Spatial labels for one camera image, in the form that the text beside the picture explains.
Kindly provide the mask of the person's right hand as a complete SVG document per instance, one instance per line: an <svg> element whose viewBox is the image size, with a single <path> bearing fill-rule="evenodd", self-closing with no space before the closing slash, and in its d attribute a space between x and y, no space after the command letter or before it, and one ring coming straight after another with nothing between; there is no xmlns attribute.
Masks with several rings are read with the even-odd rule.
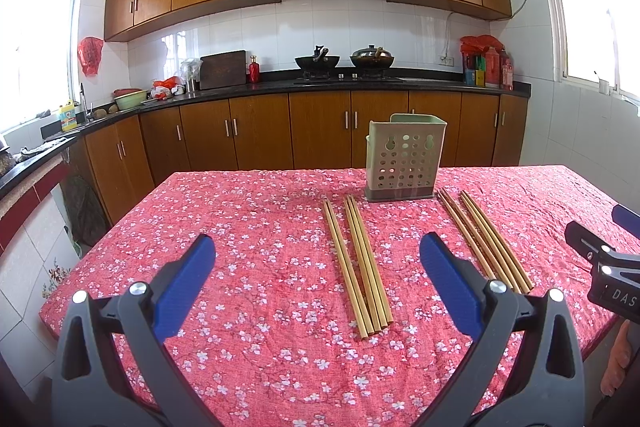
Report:
<svg viewBox="0 0 640 427"><path fill-rule="evenodd" d="M602 395L607 397L614 395L626 377L626 369L632 357L631 344L627 338L629 325L628 320L623 321L623 324L620 325L620 330L608 357L608 365L601 379L600 390Z"/></svg>

